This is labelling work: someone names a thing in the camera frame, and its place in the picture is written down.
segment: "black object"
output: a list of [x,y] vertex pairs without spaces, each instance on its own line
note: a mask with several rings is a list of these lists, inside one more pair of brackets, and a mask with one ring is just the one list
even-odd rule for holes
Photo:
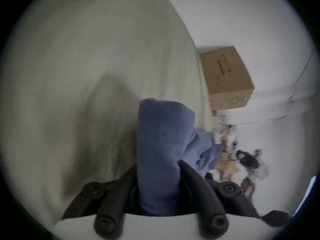
[[[186,162],[181,160],[178,164],[181,170],[180,215],[198,213],[203,237],[216,239],[227,231],[226,213],[260,218],[234,182],[204,179]],[[122,234],[125,213],[143,215],[138,190],[135,166],[119,180],[87,183],[70,203],[62,220],[97,214],[96,233],[105,239],[116,239]]]
[[197,207],[200,233],[210,239],[221,237],[228,230],[229,221],[217,195],[190,165],[183,160],[180,160],[178,165]]
[[238,150],[236,153],[236,157],[240,160],[240,163],[246,168],[257,169],[259,167],[258,160],[254,156],[250,155],[248,152]]
[[291,218],[292,216],[280,210],[272,210],[268,214],[261,217],[264,222],[273,227],[285,226],[290,222]]
[[205,177],[204,177],[206,180],[214,180],[214,178],[212,177],[212,174],[210,173],[210,172],[207,172],[206,174],[205,174]]

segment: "white wall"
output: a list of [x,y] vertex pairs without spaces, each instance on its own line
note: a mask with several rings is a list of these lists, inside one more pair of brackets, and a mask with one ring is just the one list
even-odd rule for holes
[[[169,0],[200,52],[235,46],[255,90],[246,109],[230,116],[253,121],[288,114],[288,99],[310,97],[320,68],[304,23],[286,0]],[[237,123],[248,122],[243,118]]]
[[[253,202],[260,214],[281,210],[293,214],[316,174],[319,156],[315,153],[313,111],[278,121],[237,126],[239,149],[253,152],[262,149],[262,160],[270,175],[257,180]],[[238,184],[247,172],[238,165],[234,175]]]

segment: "blue cloth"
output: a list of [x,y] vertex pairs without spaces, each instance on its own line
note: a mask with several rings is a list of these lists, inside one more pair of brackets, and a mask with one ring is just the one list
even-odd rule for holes
[[202,176],[218,161],[214,134],[194,127],[194,112],[181,103],[142,100],[138,118],[139,204],[146,215],[175,216],[180,196],[180,159]]

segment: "screw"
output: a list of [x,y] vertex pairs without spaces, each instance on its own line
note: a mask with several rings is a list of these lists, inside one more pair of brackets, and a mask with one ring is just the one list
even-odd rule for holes
[[108,217],[102,217],[99,222],[99,230],[104,233],[111,233],[116,227],[113,219]]
[[213,231],[223,231],[228,228],[229,223],[225,214],[217,214],[211,221]]

